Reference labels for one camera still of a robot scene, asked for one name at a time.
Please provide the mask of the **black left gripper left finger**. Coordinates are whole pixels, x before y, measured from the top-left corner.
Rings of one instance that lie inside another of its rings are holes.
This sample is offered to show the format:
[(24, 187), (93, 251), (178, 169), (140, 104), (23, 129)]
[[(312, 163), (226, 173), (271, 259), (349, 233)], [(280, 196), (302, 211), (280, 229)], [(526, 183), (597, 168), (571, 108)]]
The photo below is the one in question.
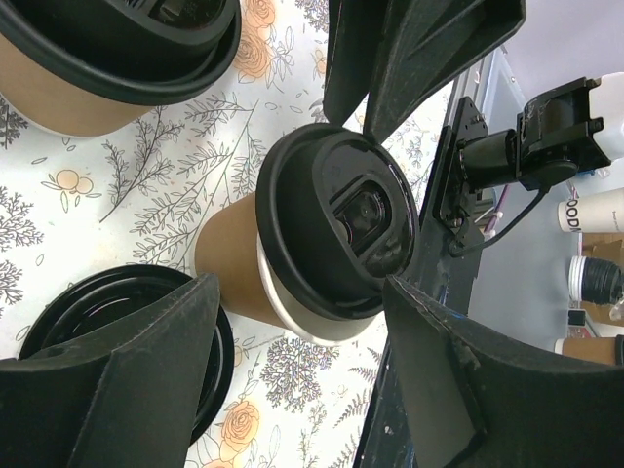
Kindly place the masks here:
[(219, 303), (201, 275), (105, 327), (1, 363), (5, 467), (180, 467)]

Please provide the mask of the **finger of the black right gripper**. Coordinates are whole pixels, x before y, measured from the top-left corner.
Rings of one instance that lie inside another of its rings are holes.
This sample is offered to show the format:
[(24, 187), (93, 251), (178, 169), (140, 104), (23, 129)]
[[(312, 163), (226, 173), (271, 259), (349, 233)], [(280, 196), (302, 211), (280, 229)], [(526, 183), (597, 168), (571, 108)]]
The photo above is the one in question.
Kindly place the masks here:
[(404, 14), (403, 1), (330, 1), (323, 98), (330, 123), (345, 124), (371, 93), (382, 44)]
[(424, 100), (513, 36), (526, 15), (520, 0), (389, 2), (364, 134), (390, 137)]

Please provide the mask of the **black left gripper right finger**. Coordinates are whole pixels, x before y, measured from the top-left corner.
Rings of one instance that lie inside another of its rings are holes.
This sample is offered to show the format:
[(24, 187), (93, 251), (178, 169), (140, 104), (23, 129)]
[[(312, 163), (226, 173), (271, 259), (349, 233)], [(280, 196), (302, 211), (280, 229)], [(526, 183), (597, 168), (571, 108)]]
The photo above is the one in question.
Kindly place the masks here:
[(459, 467), (619, 467), (623, 463), (623, 354), (601, 364), (545, 351), (468, 317), (450, 331), (485, 425)]

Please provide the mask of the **brown paper cup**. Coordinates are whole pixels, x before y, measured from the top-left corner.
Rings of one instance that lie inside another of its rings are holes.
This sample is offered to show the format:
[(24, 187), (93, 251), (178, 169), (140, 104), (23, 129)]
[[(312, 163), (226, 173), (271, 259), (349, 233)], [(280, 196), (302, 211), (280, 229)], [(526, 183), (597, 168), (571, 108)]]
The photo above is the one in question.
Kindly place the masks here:
[(374, 317), (323, 318), (288, 292), (260, 241), (253, 193), (205, 223), (195, 246), (194, 268), (197, 274), (216, 274), (226, 311), (283, 328), (316, 345), (333, 347), (355, 341), (378, 321)]
[(1, 38), (1, 96), (27, 121), (69, 137), (101, 137), (151, 111), (87, 92)]

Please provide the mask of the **black plastic cup lid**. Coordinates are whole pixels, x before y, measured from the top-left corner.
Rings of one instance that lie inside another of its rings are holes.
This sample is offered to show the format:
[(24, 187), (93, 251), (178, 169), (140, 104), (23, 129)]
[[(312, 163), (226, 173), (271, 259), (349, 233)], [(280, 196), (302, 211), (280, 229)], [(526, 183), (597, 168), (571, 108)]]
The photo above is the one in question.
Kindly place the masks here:
[(240, 44), (236, 1), (4, 1), (1, 35), (29, 60), (93, 95), (180, 103), (210, 88)]

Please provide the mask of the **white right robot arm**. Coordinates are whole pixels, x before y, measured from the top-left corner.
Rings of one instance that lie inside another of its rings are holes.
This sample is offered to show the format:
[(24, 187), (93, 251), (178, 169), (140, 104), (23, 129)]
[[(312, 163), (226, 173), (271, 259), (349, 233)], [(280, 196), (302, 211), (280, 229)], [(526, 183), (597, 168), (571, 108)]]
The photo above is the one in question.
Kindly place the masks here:
[[(332, 1), (324, 113), (341, 125), (364, 104), (364, 135), (383, 142), (525, 18), (522, 1)], [(458, 175), (472, 190), (514, 181), (544, 190), (606, 167), (623, 154), (622, 95), (613, 73), (534, 97), (514, 128), (459, 138)]]

